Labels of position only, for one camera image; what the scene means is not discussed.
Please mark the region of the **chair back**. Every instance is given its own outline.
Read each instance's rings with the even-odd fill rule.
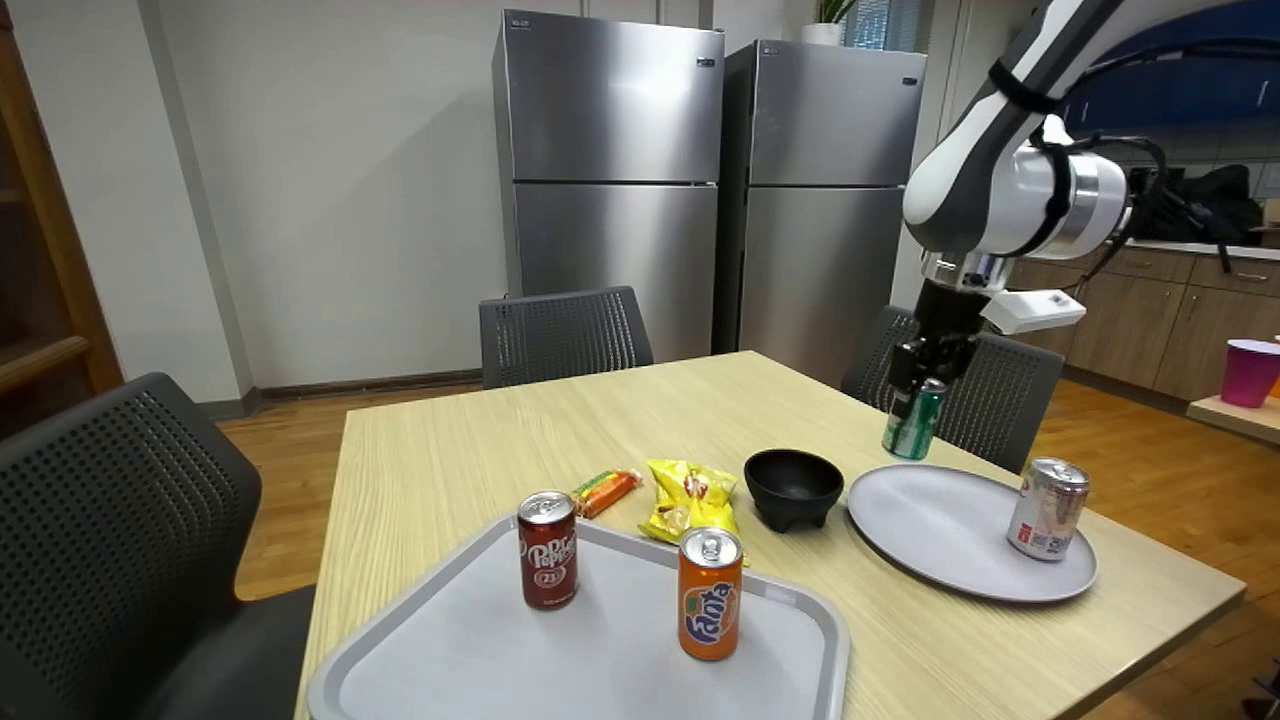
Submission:
[[[506,296],[478,305],[478,382],[532,382],[652,364],[630,286]]]
[[[885,309],[870,325],[870,341],[859,346],[842,392],[856,401],[889,413],[889,364],[893,346],[915,341],[915,314],[898,309]],[[1047,413],[1052,387],[1065,372],[1054,350],[1006,341],[1006,337],[978,337],[977,350],[958,378],[952,378],[943,397],[943,413],[936,419],[936,436],[1021,470],[1040,419]]]
[[[0,443],[0,715],[130,715],[236,609],[260,477],[169,378]]]

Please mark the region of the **office chair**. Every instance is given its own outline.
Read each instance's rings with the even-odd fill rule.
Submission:
[[[912,337],[915,337],[915,314],[898,309],[885,309],[870,325],[867,346],[856,356],[846,372],[842,392],[889,413],[893,343]],[[936,436],[1006,470],[1021,470],[1034,443],[1034,432],[1059,372],[1065,372],[1065,360],[1054,350],[982,331],[977,341],[968,372],[946,387],[943,413],[936,419]]]
[[[260,477],[141,374],[0,443],[3,720],[282,720],[313,589],[238,602]]]
[[[536,382],[652,364],[630,286],[506,296],[478,305],[478,382]]]

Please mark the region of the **round plate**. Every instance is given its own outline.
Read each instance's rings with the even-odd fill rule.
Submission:
[[[1059,563],[1040,563],[1005,539],[1010,503],[1015,488],[936,462],[874,467],[842,498],[874,553],[952,592],[1006,602],[1088,592],[1094,557],[1084,530]]]

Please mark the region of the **refrigerator door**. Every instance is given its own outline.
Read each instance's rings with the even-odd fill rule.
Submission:
[[[898,189],[750,189],[738,346],[839,382],[889,305]]]
[[[905,182],[921,51],[750,45],[747,182]]]
[[[630,284],[657,360],[711,350],[715,189],[516,182],[521,290]]]
[[[580,15],[504,15],[511,178],[721,176],[724,35]]]

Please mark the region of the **black bowl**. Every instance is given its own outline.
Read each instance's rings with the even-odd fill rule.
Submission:
[[[754,514],[770,530],[825,527],[829,507],[842,488],[834,462],[789,448],[747,456],[745,477],[754,498]]]

